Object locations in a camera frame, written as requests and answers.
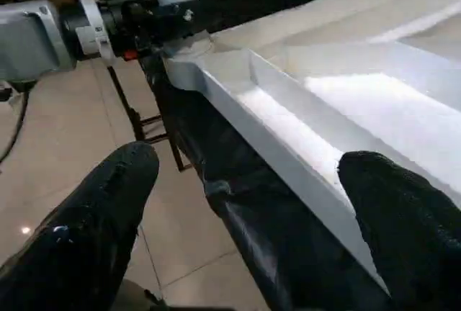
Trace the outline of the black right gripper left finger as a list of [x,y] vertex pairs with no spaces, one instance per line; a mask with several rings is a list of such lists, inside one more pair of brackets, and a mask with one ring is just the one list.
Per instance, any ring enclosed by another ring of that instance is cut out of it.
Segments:
[[109,310],[159,160],[139,141],[107,156],[1,266],[2,310]]

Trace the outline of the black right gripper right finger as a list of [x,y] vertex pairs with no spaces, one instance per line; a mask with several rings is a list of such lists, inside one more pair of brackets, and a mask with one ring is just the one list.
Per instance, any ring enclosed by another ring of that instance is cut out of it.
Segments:
[[343,154],[339,181],[399,310],[460,309],[460,209],[384,155]]

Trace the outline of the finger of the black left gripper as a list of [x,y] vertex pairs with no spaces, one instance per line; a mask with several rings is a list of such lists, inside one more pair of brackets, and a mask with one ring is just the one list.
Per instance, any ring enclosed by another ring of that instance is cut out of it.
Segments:
[[191,37],[207,29],[209,17],[200,0],[182,1],[153,10],[153,39],[158,44]]

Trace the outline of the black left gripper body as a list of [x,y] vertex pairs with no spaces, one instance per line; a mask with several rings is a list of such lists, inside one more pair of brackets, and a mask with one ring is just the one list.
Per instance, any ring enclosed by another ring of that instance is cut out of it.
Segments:
[[152,28],[157,0],[101,0],[97,6],[118,58],[140,60],[161,52]]

